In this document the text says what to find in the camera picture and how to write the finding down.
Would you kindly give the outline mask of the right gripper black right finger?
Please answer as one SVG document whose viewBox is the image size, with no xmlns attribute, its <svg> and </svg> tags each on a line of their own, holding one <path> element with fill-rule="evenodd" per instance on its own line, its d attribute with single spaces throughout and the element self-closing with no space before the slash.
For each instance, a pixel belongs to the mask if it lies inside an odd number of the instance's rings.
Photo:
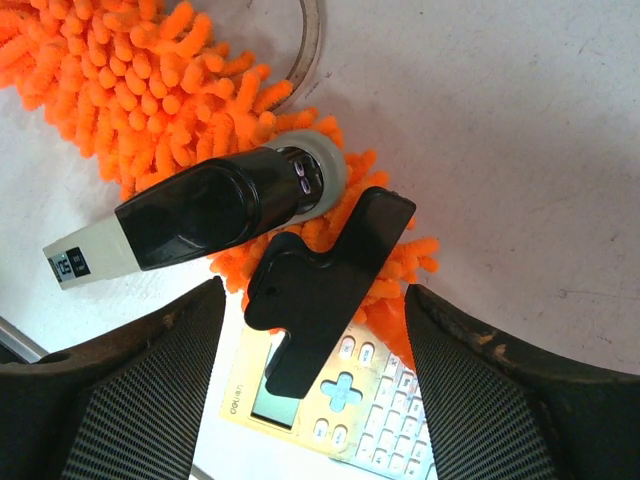
<svg viewBox="0 0 640 480">
<path fill-rule="evenodd" d="M 635 479 L 639 379 L 560 356 L 424 286 L 408 337 L 441 479 Z"/>
</svg>

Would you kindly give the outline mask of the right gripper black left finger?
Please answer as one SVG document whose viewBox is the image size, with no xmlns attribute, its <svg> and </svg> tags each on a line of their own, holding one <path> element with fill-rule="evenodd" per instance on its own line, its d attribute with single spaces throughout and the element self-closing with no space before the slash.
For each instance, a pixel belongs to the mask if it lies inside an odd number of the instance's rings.
<svg viewBox="0 0 640 480">
<path fill-rule="evenodd" d="M 76 346 L 1 368 L 5 479 L 185 479 L 226 294 L 212 278 Z"/>
</svg>

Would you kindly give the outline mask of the orange microfiber duster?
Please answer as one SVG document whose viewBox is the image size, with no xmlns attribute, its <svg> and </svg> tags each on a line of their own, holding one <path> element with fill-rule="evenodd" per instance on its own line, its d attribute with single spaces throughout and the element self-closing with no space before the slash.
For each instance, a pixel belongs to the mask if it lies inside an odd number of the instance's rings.
<svg viewBox="0 0 640 480">
<path fill-rule="evenodd" d="M 45 120 L 123 199 L 196 164 L 309 128 L 336 144 L 337 120 L 314 108 L 280 113 L 313 57 L 271 82 L 252 52 L 231 55 L 189 1 L 5 1 L 1 84 Z"/>
</svg>

